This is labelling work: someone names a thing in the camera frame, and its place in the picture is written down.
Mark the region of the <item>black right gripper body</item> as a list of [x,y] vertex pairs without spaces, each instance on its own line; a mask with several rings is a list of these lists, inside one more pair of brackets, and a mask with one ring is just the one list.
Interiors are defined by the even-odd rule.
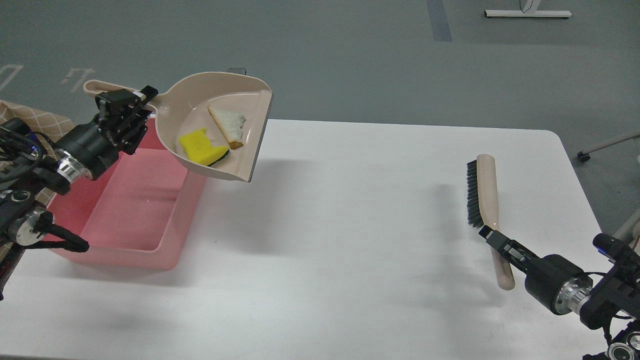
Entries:
[[586,272],[558,254],[527,259],[524,269],[526,291],[554,315],[575,312],[588,294]]

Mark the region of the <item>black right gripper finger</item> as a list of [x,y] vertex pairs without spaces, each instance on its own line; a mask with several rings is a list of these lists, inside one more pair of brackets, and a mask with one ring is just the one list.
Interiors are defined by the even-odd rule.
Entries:
[[485,239],[490,248],[496,250],[498,254],[505,258],[510,264],[525,264],[534,259],[540,259],[538,255],[517,240],[507,237],[502,232],[488,225],[482,226],[478,234]]
[[486,243],[519,271],[528,273],[531,251],[523,244],[505,235],[489,235]]

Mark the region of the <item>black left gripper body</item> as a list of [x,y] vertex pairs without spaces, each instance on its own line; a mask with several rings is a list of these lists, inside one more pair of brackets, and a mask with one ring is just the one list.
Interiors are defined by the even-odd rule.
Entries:
[[85,177],[92,181],[107,173],[121,152],[96,120],[76,125],[55,141],[55,149],[78,162],[86,173]]

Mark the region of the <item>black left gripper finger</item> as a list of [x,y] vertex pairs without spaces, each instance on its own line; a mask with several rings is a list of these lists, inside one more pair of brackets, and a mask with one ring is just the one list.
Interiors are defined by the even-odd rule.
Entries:
[[146,136],[149,116],[150,112],[132,112],[105,120],[103,137],[115,150],[132,155]]
[[113,89],[94,96],[99,126],[132,126],[146,122],[151,111],[146,105],[158,95],[158,89],[145,86],[140,90]]

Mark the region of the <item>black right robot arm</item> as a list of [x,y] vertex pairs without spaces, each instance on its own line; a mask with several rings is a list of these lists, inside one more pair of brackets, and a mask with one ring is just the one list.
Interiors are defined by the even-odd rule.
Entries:
[[585,354],[585,360],[639,358],[640,260],[628,244],[608,234],[592,240],[612,264],[594,283],[592,272],[558,254],[535,255],[517,240],[487,225],[478,234],[501,258],[525,274],[525,289],[557,316],[575,313],[590,330],[602,330],[606,350]]

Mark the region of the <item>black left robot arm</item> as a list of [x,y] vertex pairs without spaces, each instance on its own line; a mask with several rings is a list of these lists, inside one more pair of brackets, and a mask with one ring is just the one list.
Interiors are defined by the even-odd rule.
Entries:
[[152,86],[98,93],[98,112],[58,140],[14,116],[1,125],[1,286],[5,287],[28,249],[85,253],[89,243],[55,223],[38,197],[49,190],[66,195],[78,178],[98,180],[119,159],[133,155],[147,134],[158,95]]

